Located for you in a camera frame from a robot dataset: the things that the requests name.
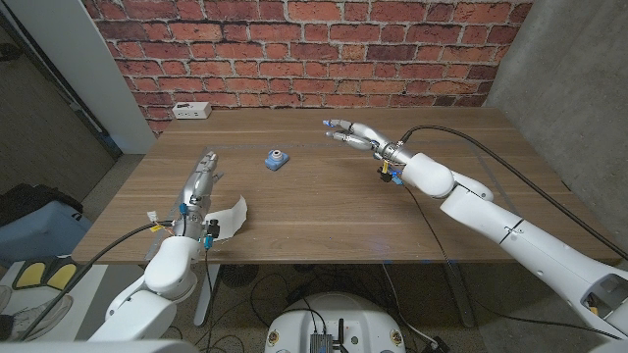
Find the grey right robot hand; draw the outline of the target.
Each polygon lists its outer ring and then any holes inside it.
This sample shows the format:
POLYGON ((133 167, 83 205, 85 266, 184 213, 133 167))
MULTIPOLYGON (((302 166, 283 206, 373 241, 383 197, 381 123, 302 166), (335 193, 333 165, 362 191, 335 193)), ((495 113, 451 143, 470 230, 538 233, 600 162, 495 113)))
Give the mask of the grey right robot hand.
POLYGON ((364 124, 345 120, 324 120, 323 124, 336 129, 336 131, 327 131, 328 137, 342 141, 358 150, 371 151, 376 159, 399 163, 397 157, 393 155, 396 150, 395 143, 381 132, 364 124))

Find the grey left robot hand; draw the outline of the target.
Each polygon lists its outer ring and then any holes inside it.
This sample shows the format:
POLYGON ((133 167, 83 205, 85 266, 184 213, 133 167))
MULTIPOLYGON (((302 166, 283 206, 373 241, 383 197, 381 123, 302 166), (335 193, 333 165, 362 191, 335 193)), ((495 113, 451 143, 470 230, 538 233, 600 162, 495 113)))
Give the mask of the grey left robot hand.
POLYGON ((209 210, 213 186, 224 175, 216 171, 218 160, 216 153, 207 152, 189 176, 183 187, 183 202, 189 210, 209 210))

